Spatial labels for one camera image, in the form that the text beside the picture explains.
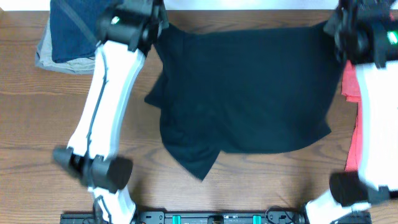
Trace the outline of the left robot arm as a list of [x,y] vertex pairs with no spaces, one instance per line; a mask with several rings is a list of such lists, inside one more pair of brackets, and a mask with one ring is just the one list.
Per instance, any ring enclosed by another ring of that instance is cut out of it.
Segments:
[[169,26],[162,1],[124,1],[108,6],[90,31],[65,2],[61,4],[94,43],[95,69],[80,121],[54,161],[92,194],[95,223],[138,223],[128,182],[132,160],[121,157],[120,131],[126,106],[147,54]]

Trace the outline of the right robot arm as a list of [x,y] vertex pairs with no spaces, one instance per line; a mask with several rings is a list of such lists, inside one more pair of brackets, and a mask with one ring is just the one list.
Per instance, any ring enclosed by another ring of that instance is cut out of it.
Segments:
[[351,213],[397,199],[397,21],[393,1],[340,1],[324,27],[355,67],[361,92],[358,170],[335,172],[299,223],[339,223]]

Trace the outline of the black t-shirt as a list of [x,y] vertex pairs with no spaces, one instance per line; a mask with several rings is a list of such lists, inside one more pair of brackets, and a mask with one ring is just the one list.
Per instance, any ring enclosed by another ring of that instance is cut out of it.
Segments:
[[155,43],[162,73],[146,96],[171,156],[204,179],[220,152],[278,154],[330,133],[326,115],[345,67],[323,24],[193,34]]

